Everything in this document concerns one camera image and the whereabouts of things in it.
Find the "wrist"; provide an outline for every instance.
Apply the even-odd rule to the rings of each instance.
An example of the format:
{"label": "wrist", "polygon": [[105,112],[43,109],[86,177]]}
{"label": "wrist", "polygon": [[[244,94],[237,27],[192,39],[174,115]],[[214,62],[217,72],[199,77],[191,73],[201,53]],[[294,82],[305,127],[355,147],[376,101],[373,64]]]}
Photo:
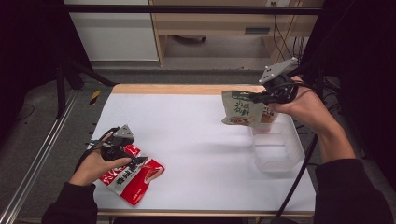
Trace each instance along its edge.
{"label": "wrist", "polygon": [[70,180],[68,181],[69,184],[86,187],[92,184],[92,181],[89,178],[81,176],[79,173],[75,173]]}

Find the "clear plastic container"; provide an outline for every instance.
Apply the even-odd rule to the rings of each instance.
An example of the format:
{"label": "clear plastic container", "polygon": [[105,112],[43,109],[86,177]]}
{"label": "clear plastic container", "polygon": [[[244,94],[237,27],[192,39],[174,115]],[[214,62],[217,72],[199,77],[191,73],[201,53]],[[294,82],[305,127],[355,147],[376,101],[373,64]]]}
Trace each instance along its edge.
{"label": "clear plastic container", "polygon": [[304,159],[304,151],[292,119],[280,114],[271,130],[251,129],[255,163],[264,172],[287,172]]}

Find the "gray floor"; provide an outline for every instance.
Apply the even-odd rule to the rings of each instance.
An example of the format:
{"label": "gray floor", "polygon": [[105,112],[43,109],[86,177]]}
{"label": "gray floor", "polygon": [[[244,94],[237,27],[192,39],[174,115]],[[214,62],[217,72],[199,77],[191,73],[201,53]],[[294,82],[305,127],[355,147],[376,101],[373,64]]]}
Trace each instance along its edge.
{"label": "gray floor", "polygon": [[[214,36],[209,36],[205,43],[194,39],[170,38],[163,67],[157,63],[94,63],[98,73],[116,82],[205,84],[257,84],[262,69],[268,64],[270,61],[259,37]],[[21,218],[39,220],[48,205],[56,200],[63,182],[73,173],[79,156],[91,139],[91,132],[99,120],[111,88],[89,77],[83,76],[83,79],[86,84],[83,90],[78,91],[76,103],[67,122],[19,212],[19,220]],[[95,105],[89,105],[95,90],[101,90],[101,94]],[[336,103],[335,98],[328,98],[328,101],[329,105]],[[20,113],[21,120],[15,122],[10,137],[0,150],[0,175],[3,179],[0,188],[1,210],[6,208],[16,188],[22,182],[24,174],[29,170],[55,121],[56,83],[51,81],[31,90],[26,96],[25,103],[26,106]],[[336,112],[333,114],[345,127],[352,145],[359,148],[345,118]],[[303,147],[306,148],[312,134],[309,134],[307,129],[299,129],[299,133]],[[362,161],[375,186],[386,195],[396,217],[395,192],[374,161]],[[312,162],[320,163],[318,149]],[[316,186],[313,167],[309,168],[309,172]],[[312,223],[310,219],[300,221]]]}

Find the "red and white package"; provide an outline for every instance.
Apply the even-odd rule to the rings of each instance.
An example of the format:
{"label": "red and white package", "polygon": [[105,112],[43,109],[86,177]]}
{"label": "red and white package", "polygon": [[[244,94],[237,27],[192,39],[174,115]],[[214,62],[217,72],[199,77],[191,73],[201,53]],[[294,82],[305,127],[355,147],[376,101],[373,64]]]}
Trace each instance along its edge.
{"label": "red and white package", "polygon": [[[128,145],[124,149],[135,157],[147,157],[134,145]],[[150,181],[160,176],[163,171],[162,165],[148,158],[142,166],[134,170],[123,166],[108,171],[99,179],[128,203],[137,205],[149,188]]]}

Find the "white tabletop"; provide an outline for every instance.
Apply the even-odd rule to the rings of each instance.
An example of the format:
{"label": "white tabletop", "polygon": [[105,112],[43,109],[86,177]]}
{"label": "white tabletop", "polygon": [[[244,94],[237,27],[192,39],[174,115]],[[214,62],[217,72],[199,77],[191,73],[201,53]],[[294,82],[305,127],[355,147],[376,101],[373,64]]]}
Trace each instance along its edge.
{"label": "white tabletop", "polygon": [[[225,125],[224,116],[220,95],[110,94],[92,139],[128,124],[134,144],[165,171],[136,206],[96,181],[99,215],[260,216],[277,211],[302,163],[286,173],[259,171],[249,127]],[[312,215],[314,207],[315,191],[305,171],[286,213]]]}

